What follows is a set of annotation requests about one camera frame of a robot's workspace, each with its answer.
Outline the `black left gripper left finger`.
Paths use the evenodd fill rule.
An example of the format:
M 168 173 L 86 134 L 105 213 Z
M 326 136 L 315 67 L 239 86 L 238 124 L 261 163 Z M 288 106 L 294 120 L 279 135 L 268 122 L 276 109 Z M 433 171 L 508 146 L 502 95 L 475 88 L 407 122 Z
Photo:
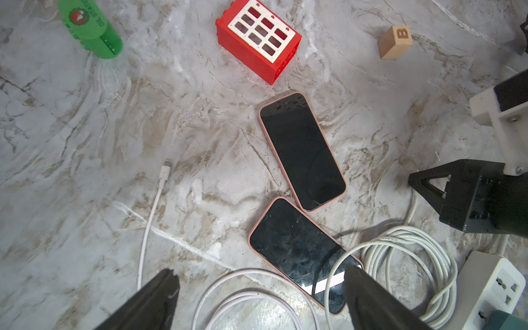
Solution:
M 171 269 L 163 269 L 97 328 L 170 329 L 179 293 L 178 276 Z

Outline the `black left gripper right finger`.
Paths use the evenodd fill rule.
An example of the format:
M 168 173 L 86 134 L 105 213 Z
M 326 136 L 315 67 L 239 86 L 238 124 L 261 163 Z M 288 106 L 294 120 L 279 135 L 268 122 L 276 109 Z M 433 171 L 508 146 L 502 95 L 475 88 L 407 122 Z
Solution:
M 355 330 L 429 329 L 364 270 L 348 265 L 344 296 Z

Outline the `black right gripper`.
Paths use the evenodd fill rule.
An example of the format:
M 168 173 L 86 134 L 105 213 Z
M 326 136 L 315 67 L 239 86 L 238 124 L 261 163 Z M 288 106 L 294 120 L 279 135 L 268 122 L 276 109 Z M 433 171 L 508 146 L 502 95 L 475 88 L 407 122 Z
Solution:
M 527 174 L 506 175 L 504 163 L 460 159 L 409 175 L 409 185 L 465 233 L 527 237 Z M 430 181 L 446 178 L 444 189 Z

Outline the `pink case phone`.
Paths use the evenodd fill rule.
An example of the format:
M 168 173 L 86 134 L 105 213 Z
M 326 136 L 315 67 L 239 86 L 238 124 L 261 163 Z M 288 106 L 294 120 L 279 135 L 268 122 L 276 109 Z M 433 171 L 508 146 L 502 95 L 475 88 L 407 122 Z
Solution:
M 248 245 L 320 306 L 328 275 L 346 252 L 333 237 L 283 197 L 274 199 L 250 231 Z
M 311 213 L 345 194 L 344 175 L 304 95 L 275 100 L 258 118 L 302 210 Z

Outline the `teal plug adapter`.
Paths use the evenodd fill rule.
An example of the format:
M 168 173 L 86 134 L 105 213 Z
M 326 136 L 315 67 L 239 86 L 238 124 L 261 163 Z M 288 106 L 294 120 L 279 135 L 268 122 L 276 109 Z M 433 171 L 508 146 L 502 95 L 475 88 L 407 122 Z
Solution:
M 528 330 L 527 321 L 497 310 L 491 314 L 483 330 Z

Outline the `white power strip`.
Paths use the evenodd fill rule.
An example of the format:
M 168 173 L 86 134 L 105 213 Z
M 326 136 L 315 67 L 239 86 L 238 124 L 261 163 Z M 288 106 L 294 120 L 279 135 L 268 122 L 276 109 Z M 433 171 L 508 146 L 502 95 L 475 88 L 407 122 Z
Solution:
M 484 329 L 494 312 L 512 313 L 526 279 L 505 257 L 474 251 L 456 283 L 455 311 L 444 329 Z

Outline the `wooden letter block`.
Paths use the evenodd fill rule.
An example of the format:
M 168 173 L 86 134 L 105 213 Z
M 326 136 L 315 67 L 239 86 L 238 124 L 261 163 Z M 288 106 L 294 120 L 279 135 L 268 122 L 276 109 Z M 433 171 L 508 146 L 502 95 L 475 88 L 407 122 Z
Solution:
M 378 41 L 381 59 L 398 59 L 413 45 L 409 26 L 391 26 Z

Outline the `red toy block with grid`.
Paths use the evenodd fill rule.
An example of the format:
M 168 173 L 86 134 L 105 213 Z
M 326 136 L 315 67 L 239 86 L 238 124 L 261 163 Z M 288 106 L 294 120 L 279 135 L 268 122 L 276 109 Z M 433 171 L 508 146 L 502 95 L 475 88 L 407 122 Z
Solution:
M 269 85 L 282 74 L 302 40 L 257 0 L 233 1 L 215 24 L 219 44 Z

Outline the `green round toy piece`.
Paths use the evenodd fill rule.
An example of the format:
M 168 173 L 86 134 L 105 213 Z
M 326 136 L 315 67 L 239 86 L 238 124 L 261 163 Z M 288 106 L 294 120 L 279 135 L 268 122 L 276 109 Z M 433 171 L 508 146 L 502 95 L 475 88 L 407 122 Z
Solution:
M 92 0 L 60 0 L 61 20 L 80 44 L 100 59 L 114 59 L 123 42 L 111 23 Z

